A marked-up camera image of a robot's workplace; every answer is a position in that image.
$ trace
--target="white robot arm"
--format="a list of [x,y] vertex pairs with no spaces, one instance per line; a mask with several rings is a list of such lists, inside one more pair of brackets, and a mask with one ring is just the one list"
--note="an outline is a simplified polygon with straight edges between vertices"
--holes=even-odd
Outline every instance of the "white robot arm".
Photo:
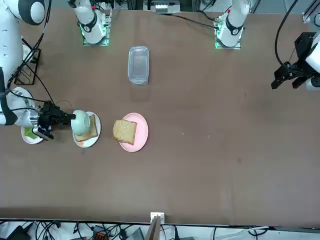
[[13,91],[8,91],[9,80],[24,60],[18,20],[39,25],[44,18],[43,0],[0,0],[0,125],[33,127],[33,133],[52,140],[54,137],[51,126],[88,122],[87,114],[82,111],[82,115],[67,114],[51,101],[45,101],[43,107],[37,109],[27,90],[16,87]]
[[90,0],[67,0],[67,2],[74,9],[87,42],[99,43],[107,34],[102,28],[106,24],[106,15],[100,10],[93,10]]
[[[21,108],[34,107],[28,99],[7,94],[8,81],[23,62],[23,44],[18,19],[39,25],[45,18],[43,0],[0,0],[0,125],[31,126],[37,112]],[[13,90],[17,95],[31,97],[23,88]]]
[[250,11],[248,0],[232,0],[232,6],[219,19],[223,26],[217,38],[227,47],[235,46],[241,38],[244,23]]

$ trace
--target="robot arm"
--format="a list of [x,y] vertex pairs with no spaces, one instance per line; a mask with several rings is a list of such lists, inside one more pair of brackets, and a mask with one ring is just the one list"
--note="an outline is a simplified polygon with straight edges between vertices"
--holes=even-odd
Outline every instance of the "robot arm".
[[23,44],[15,16],[28,21],[28,23],[38,25],[44,19],[42,13],[44,10],[44,5],[37,0],[6,0],[6,2],[0,0],[0,111],[3,112],[0,114],[1,125],[13,125],[19,122],[19,118],[26,113],[26,110],[13,112],[11,109],[31,107],[29,101],[6,92],[10,77],[23,62]]
[[67,2],[74,9],[87,42],[99,43],[107,34],[102,28],[106,24],[106,15],[99,10],[93,10],[90,0],[67,0]]
[[320,32],[303,32],[294,42],[298,60],[285,62],[275,72],[272,89],[277,89],[284,81],[293,80],[297,89],[305,83],[308,91],[320,90]]
[[32,98],[27,90],[16,87],[13,94],[7,89],[9,79],[23,62],[18,19],[31,25],[42,23],[45,18],[44,1],[0,0],[0,16],[0,125],[36,126],[33,129],[35,134],[46,140],[53,139],[51,126],[70,124],[76,116],[64,113],[50,101],[45,102],[41,109],[35,109],[34,101],[27,99]]
[[217,38],[227,47],[235,46],[241,38],[244,23],[250,11],[248,0],[232,0],[232,6],[219,19],[223,25]]

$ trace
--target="clear plastic box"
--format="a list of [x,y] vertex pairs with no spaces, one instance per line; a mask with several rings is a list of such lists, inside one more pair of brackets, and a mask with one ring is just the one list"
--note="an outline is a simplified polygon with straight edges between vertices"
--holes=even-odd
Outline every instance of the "clear plastic box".
[[145,46],[130,48],[128,58],[128,78],[132,85],[144,86],[149,77],[149,50]]

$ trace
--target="toast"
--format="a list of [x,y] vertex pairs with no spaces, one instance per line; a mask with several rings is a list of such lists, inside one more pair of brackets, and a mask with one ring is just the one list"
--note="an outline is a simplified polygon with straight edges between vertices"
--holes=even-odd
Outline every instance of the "toast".
[[113,126],[113,137],[121,142],[135,144],[137,123],[127,120],[116,120]]
[[95,115],[91,115],[90,116],[90,128],[89,128],[89,131],[82,135],[82,136],[77,136],[75,135],[75,139],[78,141],[78,142],[84,142],[84,141],[87,141],[89,139],[92,139],[92,138],[95,138],[98,136],[98,130],[97,130],[97,126],[96,126],[96,117]]

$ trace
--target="brown table surface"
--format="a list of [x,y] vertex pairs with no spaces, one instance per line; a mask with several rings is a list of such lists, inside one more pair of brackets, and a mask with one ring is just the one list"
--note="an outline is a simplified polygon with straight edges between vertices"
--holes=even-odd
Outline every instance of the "brown table surface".
[[[120,11],[110,46],[84,47],[73,10],[54,9],[39,75],[55,101],[97,113],[101,136],[88,149],[70,129],[28,145],[19,127],[2,126],[0,216],[148,222],[150,212],[165,212],[167,223],[319,227],[320,94],[289,81],[271,90],[282,18],[251,14],[242,50],[215,50],[211,29]],[[23,25],[22,33],[36,40],[41,29]],[[288,17],[283,61],[308,29],[300,15]],[[148,86],[128,80],[133,46],[149,48]],[[38,81],[27,89],[48,99]],[[131,112],[149,125],[137,153],[112,136],[114,121]]]

